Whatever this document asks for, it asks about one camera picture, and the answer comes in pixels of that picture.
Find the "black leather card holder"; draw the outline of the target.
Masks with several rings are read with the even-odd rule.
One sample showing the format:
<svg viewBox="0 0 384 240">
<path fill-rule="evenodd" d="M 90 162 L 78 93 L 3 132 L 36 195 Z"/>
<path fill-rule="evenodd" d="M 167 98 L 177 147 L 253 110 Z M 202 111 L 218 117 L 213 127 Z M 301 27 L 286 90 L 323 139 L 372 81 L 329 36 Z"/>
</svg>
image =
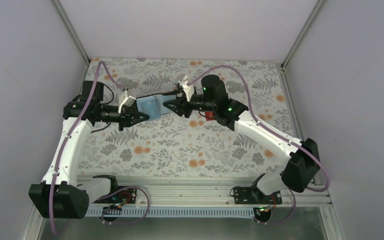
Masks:
<svg viewBox="0 0 384 240">
<path fill-rule="evenodd" d="M 173 111 L 164 106 L 167 101 L 175 100 L 176 94 L 154 94 L 136 99 L 139 112 L 149 116 L 148 121 L 159 119 L 162 115 L 170 114 Z"/>
</svg>

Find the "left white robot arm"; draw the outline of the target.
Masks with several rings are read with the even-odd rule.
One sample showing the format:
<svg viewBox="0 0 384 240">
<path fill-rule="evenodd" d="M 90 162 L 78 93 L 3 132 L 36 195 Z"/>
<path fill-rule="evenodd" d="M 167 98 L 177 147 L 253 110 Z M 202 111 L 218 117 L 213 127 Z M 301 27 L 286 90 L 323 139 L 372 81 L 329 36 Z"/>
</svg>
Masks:
<svg viewBox="0 0 384 240">
<path fill-rule="evenodd" d="M 128 105 L 104 104 L 104 83 L 85 81 L 80 95 L 63 108 L 60 141 L 49 169 L 40 183 L 32 184 L 28 195 L 43 218 L 82 219 L 95 201 L 111 203 L 119 197 L 113 175 L 97 175 L 88 183 L 78 183 L 81 156 L 96 123 L 115 123 L 125 128 L 149 120 L 136 102 Z"/>
</svg>

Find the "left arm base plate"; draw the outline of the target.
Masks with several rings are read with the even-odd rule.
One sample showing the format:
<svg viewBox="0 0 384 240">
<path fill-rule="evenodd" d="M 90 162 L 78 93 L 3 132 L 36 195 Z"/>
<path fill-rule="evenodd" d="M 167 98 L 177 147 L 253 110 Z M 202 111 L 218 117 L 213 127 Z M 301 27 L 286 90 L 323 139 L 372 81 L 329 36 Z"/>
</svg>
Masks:
<svg viewBox="0 0 384 240">
<path fill-rule="evenodd" d="M 93 204 L 135 204 L 137 196 L 136 188 L 119 187 L 118 190 L 111 192 L 110 197 L 99 198 Z"/>
</svg>

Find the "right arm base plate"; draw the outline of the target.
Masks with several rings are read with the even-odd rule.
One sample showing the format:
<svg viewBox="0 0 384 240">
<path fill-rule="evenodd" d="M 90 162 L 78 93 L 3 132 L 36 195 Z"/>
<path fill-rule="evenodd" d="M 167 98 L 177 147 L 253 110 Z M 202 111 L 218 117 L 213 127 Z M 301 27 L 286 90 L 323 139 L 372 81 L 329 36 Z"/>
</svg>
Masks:
<svg viewBox="0 0 384 240">
<path fill-rule="evenodd" d="M 236 205 L 278 205 L 282 204 L 282 196 L 279 191 L 271 195 L 263 194 L 256 186 L 235 186 L 229 191 Z"/>
</svg>

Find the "red credit card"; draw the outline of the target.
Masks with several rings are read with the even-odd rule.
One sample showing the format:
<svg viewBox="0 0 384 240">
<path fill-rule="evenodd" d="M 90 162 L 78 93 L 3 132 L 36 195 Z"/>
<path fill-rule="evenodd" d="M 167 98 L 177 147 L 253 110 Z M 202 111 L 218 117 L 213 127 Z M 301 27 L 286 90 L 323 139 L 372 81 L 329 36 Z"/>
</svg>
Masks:
<svg viewBox="0 0 384 240">
<path fill-rule="evenodd" d="M 215 120 L 215 116 L 214 116 L 213 112 L 205 111 L 204 116 L 205 116 L 206 121 L 214 121 Z"/>
</svg>

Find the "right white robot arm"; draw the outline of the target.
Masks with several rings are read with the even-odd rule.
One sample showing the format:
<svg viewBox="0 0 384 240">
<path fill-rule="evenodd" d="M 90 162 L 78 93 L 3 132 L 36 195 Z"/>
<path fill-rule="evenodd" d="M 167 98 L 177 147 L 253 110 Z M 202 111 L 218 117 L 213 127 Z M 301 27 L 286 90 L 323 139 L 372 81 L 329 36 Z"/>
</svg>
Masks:
<svg viewBox="0 0 384 240">
<path fill-rule="evenodd" d="M 255 140 L 285 164 L 284 169 L 263 173 L 254 181 L 252 200 L 262 204 L 272 193 L 286 189 L 304 192 L 320 170 L 316 142 L 310 138 L 303 141 L 265 123 L 252 113 L 250 105 L 230 98 L 225 83 L 217 75 L 204 76 L 201 86 L 202 93 L 198 94 L 184 79 L 178 86 L 181 96 L 163 105 L 185 118 L 192 111 L 210 112 L 219 125 Z"/>
</svg>

